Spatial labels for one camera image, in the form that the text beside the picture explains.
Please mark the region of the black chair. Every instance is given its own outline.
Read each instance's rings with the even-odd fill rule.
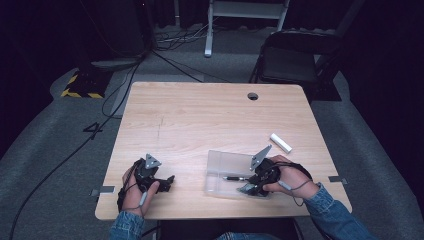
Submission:
[[[309,102],[340,101],[333,79],[339,70],[341,45],[340,37],[324,32],[275,32],[262,45],[249,82],[297,84]]]

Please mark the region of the black cable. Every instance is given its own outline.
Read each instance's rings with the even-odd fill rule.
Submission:
[[[298,233],[298,235],[300,235],[299,236],[300,240],[304,240],[305,237],[303,236],[302,229],[300,229],[300,226],[297,223],[295,218],[293,218],[293,223],[294,223],[294,227],[296,228],[296,232]]]
[[[131,79],[130,81],[132,81],[133,77],[134,77],[134,73],[137,70],[138,66],[140,66],[139,62],[136,66],[136,68],[134,69],[132,75],[131,75]],[[124,102],[125,96],[127,95],[129,91],[129,88],[127,88],[127,91],[125,92],[124,98],[122,98],[122,101],[119,103],[118,107],[113,111],[112,115],[114,115],[116,113],[116,111],[119,109],[119,107],[122,105],[122,103]],[[53,170],[51,170],[38,184],[37,186],[31,191],[31,193],[25,198],[24,202],[21,204],[21,206],[19,207],[18,212],[15,215],[15,219],[13,220],[12,223],[12,228],[10,230],[10,234],[9,234],[9,240],[13,239],[13,235],[15,232],[15,228],[16,228],[16,224],[18,222],[19,219],[19,215],[21,214],[22,210],[24,209],[25,205],[27,204],[27,202],[29,201],[29,199],[31,198],[31,196],[38,190],[38,188],[58,169],[60,168],[63,164],[65,164],[70,158],[72,158],[79,150],[81,150],[90,140],[93,136],[95,136],[105,125],[106,123],[109,122],[109,120],[112,119],[111,117],[108,117],[101,125],[99,128],[95,129],[94,132],[79,146],[77,147],[70,155],[68,155],[62,162],[60,162],[55,168],[53,168]]]
[[[125,85],[125,83],[127,82],[128,74],[131,72],[131,70],[132,70],[132,68],[125,75],[125,80],[121,83],[121,85],[119,85],[115,90],[113,90],[113,92],[103,102],[103,104],[102,104],[102,114],[103,114],[103,116],[110,117],[110,118],[113,118],[113,119],[122,119],[120,117],[115,117],[112,114],[111,115],[106,114],[105,111],[104,111],[104,107],[106,105],[106,102],[109,101],[110,97],[113,96],[116,92],[118,92],[119,89],[121,89],[122,86]]]
[[[152,50],[152,53],[155,54],[157,57],[159,57],[160,59],[164,60],[165,62],[169,63],[171,66],[173,66],[174,68],[178,69],[179,71],[181,71],[182,73],[184,73],[185,75],[189,76],[190,78],[200,82],[200,83],[204,83],[204,81],[197,79],[193,76],[191,76],[189,73],[185,72],[184,70],[182,70],[181,68],[175,66],[173,63],[171,63],[170,61],[168,61],[166,58],[162,57],[161,55],[159,55],[158,53],[156,53],[155,51]]]
[[[183,44],[195,42],[195,41],[199,40],[200,38],[205,37],[205,35],[203,35],[205,33],[205,31],[206,31],[204,28],[205,27],[203,27],[203,28],[195,31],[192,36],[190,36],[188,33],[185,33],[184,35],[177,37],[177,35],[178,35],[177,34],[177,35],[175,35],[172,38],[164,39],[164,40],[161,40],[161,41],[157,41],[158,43],[160,43],[160,42],[166,42],[166,41],[170,40],[169,41],[170,43],[169,43],[169,46],[168,47],[160,47],[160,46],[158,46],[158,47],[156,47],[156,50],[157,51],[175,50],[175,49],[181,47]]]
[[[224,82],[227,82],[227,83],[232,83],[232,82],[230,82],[230,81],[228,81],[228,80],[226,80],[226,79],[223,79],[223,78],[220,78],[220,77],[217,77],[217,76],[211,75],[211,74],[209,74],[209,73],[206,73],[206,72],[200,71],[200,70],[198,70],[198,69],[192,68],[192,67],[190,67],[190,66],[188,66],[188,65],[185,65],[185,64],[183,64],[183,63],[177,62],[177,61],[175,61],[175,60],[173,60],[173,59],[170,59],[170,58],[166,58],[166,59],[167,59],[168,61],[172,61],[172,62],[174,62],[174,63],[176,63],[176,64],[179,64],[179,65],[181,65],[181,66],[184,66],[184,67],[189,68],[189,69],[191,69],[191,70],[194,70],[194,71],[196,71],[196,72],[199,72],[199,73],[203,73],[203,74],[205,74],[205,75],[208,75],[209,77],[213,77],[213,78],[219,79],[219,80],[224,81]]]
[[[160,228],[160,226],[152,227],[151,229],[149,229],[148,231],[146,231],[145,233],[143,233],[143,235],[141,235],[141,237],[145,237],[145,236],[149,235],[151,232],[153,232],[153,231],[155,231],[155,230],[157,230],[159,228]]]

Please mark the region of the marker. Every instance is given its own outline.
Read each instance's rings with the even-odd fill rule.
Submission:
[[[242,177],[223,177],[223,179],[227,180],[227,181],[246,181],[247,178],[242,178]]]

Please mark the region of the cable on floor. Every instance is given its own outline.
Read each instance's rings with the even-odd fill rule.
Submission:
[[[137,66],[134,68],[132,75],[131,75],[131,79],[130,82],[133,80],[134,78],[134,74],[137,70],[137,68],[140,66],[141,62],[139,62],[137,64]],[[127,88],[127,90],[125,91],[124,97],[122,98],[121,102],[119,103],[119,105],[117,106],[117,108],[113,111],[113,113],[111,114],[111,116],[115,115],[115,113],[118,111],[119,107],[123,104],[125,96],[128,94],[129,92],[129,87]],[[23,203],[21,204],[21,206],[19,207],[18,212],[15,215],[15,219],[13,220],[12,223],[12,228],[10,230],[10,234],[9,234],[9,240],[13,239],[13,235],[15,232],[15,228],[19,219],[19,216],[22,212],[22,210],[24,209],[25,205],[28,203],[29,199],[31,198],[31,196],[40,188],[40,186],[57,170],[59,169],[63,164],[65,164],[69,159],[71,159],[77,152],[79,152],[79,150],[81,150],[90,140],[91,138],[96,135],[100,130],[102,130],[102,128],[106,125],[106,123],[109,122],[110,119],[112,119],[112,117],[109,116],[107,117],[107,119],[100,125],[99,128],[96,128],[93,133],[81,144],[79,145],[70,155],[68,155],[62,162],[60,162],[55,168],[53,168],[53,170],[51,170],[37,185],[36,187],[30,192],[30,194],[28,194],[28,196],[25,198],[25,200],[23,201]]]

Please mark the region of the gray carpet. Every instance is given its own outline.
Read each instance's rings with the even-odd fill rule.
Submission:
[[[259,47],[274,29],[258,32],[223,31],[215,34],[211,58],[204,58],[204,39],[164,57],[207,74],[205,82],[246,83]],[[117,99],[60,97],[75,69],[51,86],[54,101],[21,133],[0,161],[0,239],[7,239],[15,214],[26,196],[57,164],[88,137],[83,129],[102,123]],[[114,74],[106,95],[121,85],[128,71]],[[182,75],[162,59],[149,55],[136,72],[137,80],[148,75]],[[312,110],[340,176],[348,180],[346,191],[357,216],[380,239],[424,239],[424,223],[416,199],[360,114],[349,101],[343,76],[335,79],[341,102],[313,102]],[[94,216],[99,188],[119,129],[111,119],[69,161],[60,167],[32,196],[23,209],[14,239],[106,239],[112,222]],[[297,218],[305,239],[322,239],[308,217]]]

